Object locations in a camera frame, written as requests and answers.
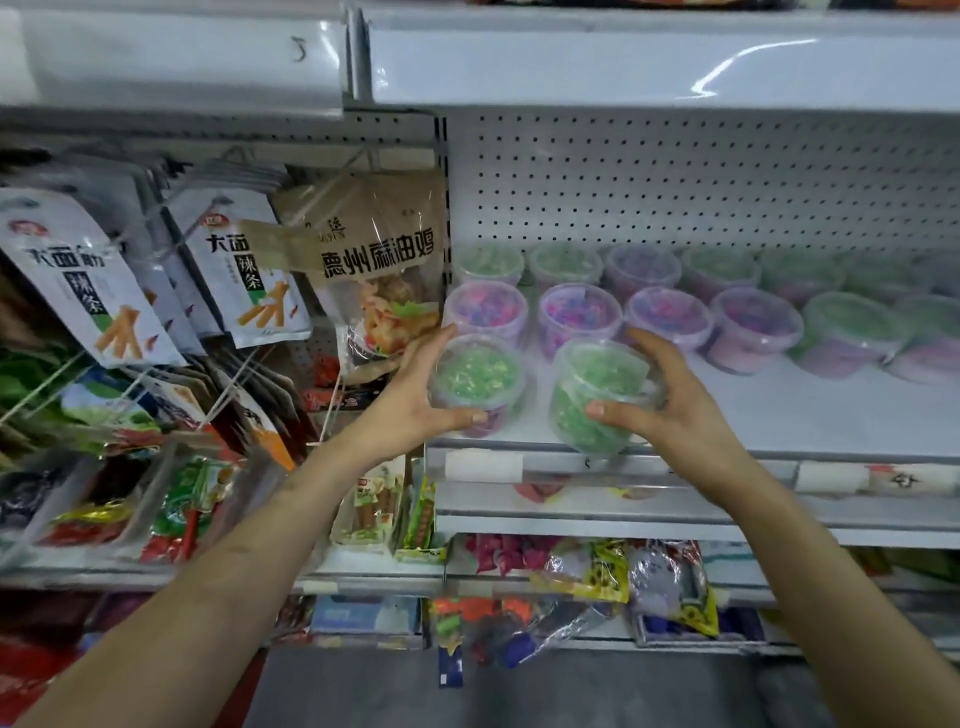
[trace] pegboard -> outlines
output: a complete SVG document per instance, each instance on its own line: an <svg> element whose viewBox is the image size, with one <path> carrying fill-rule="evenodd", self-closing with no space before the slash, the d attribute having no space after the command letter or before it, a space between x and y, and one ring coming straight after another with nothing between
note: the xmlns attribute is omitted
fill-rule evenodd
<svg viewBox="0 0 960 728"><path fill-rule="evenodd" d="M454 249L919 252L960 237L960 129L942 117L474 109L449 114L444 132Z"/></svg>
<svg viewBox="0 0 960 728"><path fill-rule="evenodd" d="M433 144L436 140L437 119L429 113L349 110L345 111L342 119L328 119L0 109L0 130L238 141L425 145Z"/></svg>

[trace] packaged chicken bag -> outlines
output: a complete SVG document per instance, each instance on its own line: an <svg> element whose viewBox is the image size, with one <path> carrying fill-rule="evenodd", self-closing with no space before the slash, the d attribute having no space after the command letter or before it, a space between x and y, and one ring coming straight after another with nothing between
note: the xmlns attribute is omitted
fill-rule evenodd
<svg viewBox="0 0 960 728"><path fill-rule="evenodd" d="M334 320L346 383L370 381L440 323L439 169L342 174L271 196L283 227L242 223L257 260L303 271Z"/></svg>

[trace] person's right hand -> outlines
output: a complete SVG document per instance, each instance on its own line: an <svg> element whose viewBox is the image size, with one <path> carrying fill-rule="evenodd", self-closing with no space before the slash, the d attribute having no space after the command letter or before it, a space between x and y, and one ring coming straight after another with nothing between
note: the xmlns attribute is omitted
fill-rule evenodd
<svg viewBox="0 0 960 728"><path fill-rule="evenodd" d="M588 417L629 429L649 441L674 473L725 507L742 486L756 481L762 466L736 439L720 407L677 347L638 328L628 328L627 335L663 371L666 405L654 411L597 400L587 405Z"/></svg>

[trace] spicy gluten strip package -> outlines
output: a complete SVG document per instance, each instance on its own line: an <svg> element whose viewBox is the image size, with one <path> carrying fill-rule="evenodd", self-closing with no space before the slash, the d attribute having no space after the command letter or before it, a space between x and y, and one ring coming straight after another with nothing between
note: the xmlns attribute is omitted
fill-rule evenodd
<svg viewBox="0 0 960 728"><path fill-rule="evenodd" d="M439 169L342 174L271 196L284 227L245 220L264 265L306 273L334 320L347 382L440 323L446 180Z"/></svg>
<svg viewBox="0 0 960 728"><path fill-rule="evenodd" d="M293 276L261 264L238 228L244 219L275 221L266 195L187 189L170 212L237 349L310 337L310 315Z"/></svg>
<svg viewBox="0 0 960 728"><path fill-rule="evenodd" d="M0 189L0 249L103 366L185 363L130 266L73 198Z"/></svg>

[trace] hand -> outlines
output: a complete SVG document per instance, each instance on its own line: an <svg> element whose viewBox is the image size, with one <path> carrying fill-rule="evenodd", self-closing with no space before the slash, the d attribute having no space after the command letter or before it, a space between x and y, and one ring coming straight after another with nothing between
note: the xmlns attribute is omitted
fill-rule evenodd
<svg viewBox="0 0 960 728"><path fill-rule="evenodd" d="M663 371L666 405L654 411L598 400L587 405L587 416L643 437L677 475L708 500L726 507L740 486L756 481L756 475L765 471L736 439L720 407L677 347L638 328L628 328L627 335Z"/></svg>
<svg viewBox="0 0 960 728"><path fill-rule="evenodd" d="M409 452L432 437L487 421L482 409L437 409L427 386L446 343L457 335L451 324L412 342L393 380L360 418L335 439L357 449L370 467Z"/></svg>

